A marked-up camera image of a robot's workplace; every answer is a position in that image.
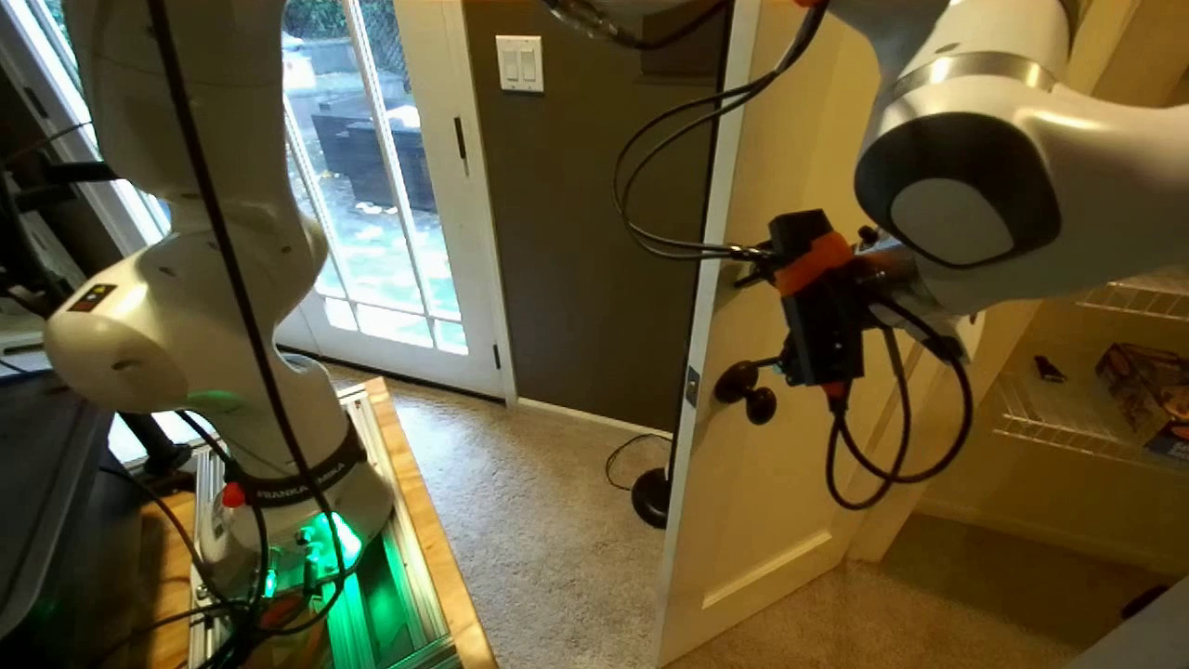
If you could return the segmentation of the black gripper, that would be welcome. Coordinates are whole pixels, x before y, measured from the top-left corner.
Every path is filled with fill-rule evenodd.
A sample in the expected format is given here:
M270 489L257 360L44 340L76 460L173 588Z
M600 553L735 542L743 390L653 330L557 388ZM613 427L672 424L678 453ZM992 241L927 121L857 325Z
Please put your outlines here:
M947 309L921 279L917 256L891 233L862 227L855 241L857 290L875 325L905 330L931 357L968 360L982 319Z

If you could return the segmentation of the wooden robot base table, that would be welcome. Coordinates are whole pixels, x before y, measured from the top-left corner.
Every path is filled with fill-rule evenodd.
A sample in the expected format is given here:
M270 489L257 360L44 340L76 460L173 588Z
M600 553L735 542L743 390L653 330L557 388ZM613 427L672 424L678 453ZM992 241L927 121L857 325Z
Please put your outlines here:
M494 669L494 650L452 562L387 385L336 390L360 465L387 502L299 502L261 513L214 427L192 413L192 516L173 525L170 572L185 593L144 625L148 650L177 669Z

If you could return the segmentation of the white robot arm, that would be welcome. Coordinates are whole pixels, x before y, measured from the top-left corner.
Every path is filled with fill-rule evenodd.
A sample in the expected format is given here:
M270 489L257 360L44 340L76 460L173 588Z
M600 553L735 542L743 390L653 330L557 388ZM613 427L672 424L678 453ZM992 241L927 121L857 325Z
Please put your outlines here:
M855 198L879 238L793 214L743 253L780 294L787 385L844 396L875 325L956 360L962 315L1186 256L1189 108L1073 90L1058 0L806 0L806 18L875 55ZM170 204L170 233L52 311L59 381L115 413L213 419L242 546L374 542L395 489L327 373L274 354L327 256L287 178L282 3L66 0L66 30L105 164Z

